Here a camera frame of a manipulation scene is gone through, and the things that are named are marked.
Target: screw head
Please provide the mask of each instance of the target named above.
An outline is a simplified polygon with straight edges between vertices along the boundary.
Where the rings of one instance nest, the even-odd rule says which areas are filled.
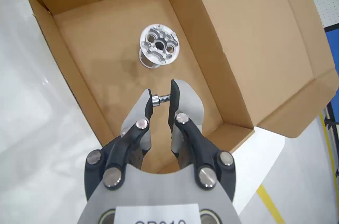
[[[204,167],[199,171],[199,181],[206,188],[212,188],[217,183],[217,175],[213,169]]]
[[[143,130],[147,128],[148,126],[148,121],[146,119],[139,119],[136,123],[136,126],[138,129]]]
[[[231,166],[234,163],[233,156],[226,151],[220,153],[220,160],[225,166]]]
[[[109,168],[105,171],[102,180],[107,188],[115,187],[121,180],[121,171],[116,167]]]
[[[90,165],[95,165],[96,163],[98,163],[98,161],[100,161],[100,158],[101,152],[99,150],[93,150],[87,155],[86,161]]]
[[[180,124],[185,124],[185,123],[187,123],[187,122],[190,120],[190,118],[189,118],[189,116],[188,116],[187,114],[185,114],[185,113],[179,113],[179,114],[177,115],[177,117],[176,117],[176,120],[177,120]]]

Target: white table surface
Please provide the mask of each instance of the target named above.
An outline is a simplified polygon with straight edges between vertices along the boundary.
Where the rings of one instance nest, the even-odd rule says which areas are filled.
[[[0,222],[76,223],[87,154],[100,147],[46,45],[28,0],[0,0]],[[234,152],[241,213],[283,149],[255,128]]]

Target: box flap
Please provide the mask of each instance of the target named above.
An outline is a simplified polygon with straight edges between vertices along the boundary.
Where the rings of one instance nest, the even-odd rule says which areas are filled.
[[[334,68],[313,0],[202,0],[220,40],[253,125],[296,137],[305,122],[326,105],[335,90],[318,77]],[[331,77],[331,87],[337,78]],[[281,118],[298,118],[292,98],[301,91],[323,91],[312,107],[302,105],[305,120],[296,128],[281,127]]]

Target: bolt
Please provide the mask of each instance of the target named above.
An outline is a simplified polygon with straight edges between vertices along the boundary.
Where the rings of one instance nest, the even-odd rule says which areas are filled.
[[[231,166],[234,162],[231,153],[226,151],[220,153],[220,160],[225,166]]]
[[[121,171],[116,167],[109,168],[105,171],[102,179],[107,188],[115,187],[121,180]]]
[[[185,124],[189,121],[189,116],[185,113],[179,113],[176,117],[177,121],[180,123],[180,124]]]
[[[101,152],[99,150],[93,150],[87,155],[86,161],[90,165],[95,165],[96,163],[98,163],[98,161],[100,161],[100,158]]]
[[[204,167],[199,171],[200,183],[206,188],[212,188],[217,183],[217,176],[213,169]]]
[[[148,121],[146,119],[139,119],[135,125],[137,126],[138,129],[143,130],[147,128]]]
[[[163,96],[158,96],[157,94],[152,95],[152,105],[153,107],[159,106],[162,103],[169,102],[171,99],[171,95],[163,95]]]

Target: open cardboard box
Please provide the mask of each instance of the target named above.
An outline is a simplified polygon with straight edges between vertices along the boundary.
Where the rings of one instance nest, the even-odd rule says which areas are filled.
[[[338,75],[313,0],[29,0],[65,80],[99,141],[120,134],[141,93],[171,79],[202,99],[202,132],[234,151],[259,126],[297,137],[330,101]],[[149,24],[173,29],[177,60],[138,59]],[[154,109],[143,170],[175,171],[168,104]]]

